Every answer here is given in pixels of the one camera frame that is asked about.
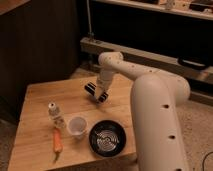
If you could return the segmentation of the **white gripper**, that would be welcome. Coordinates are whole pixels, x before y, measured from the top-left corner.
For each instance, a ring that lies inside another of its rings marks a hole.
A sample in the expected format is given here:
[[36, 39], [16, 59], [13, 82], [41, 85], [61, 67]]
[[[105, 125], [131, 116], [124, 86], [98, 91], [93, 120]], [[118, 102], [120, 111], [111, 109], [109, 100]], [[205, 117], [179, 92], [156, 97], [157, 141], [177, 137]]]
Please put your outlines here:
[[95, 96], [100, 97], [104, 92], [107, 92], [110, 85], [112, 84], [113, 76], [110, 74], [100, 74], [97, 77], [97, 86], [95, 89]]

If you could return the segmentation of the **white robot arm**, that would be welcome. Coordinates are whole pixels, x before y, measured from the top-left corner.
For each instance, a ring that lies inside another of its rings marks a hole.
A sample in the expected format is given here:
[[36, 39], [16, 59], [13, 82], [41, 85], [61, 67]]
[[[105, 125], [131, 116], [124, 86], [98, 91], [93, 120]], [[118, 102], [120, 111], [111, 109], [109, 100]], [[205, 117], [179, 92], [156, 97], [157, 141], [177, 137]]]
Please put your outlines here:
[[133, 81], [130, 108], [140, 171], [189, 171], [176, 107], [190, 96], [188, 81], [154, 67], [124, 60], [120, 52], [103, 52], [95, 96], [107, 92], [119, 73]]

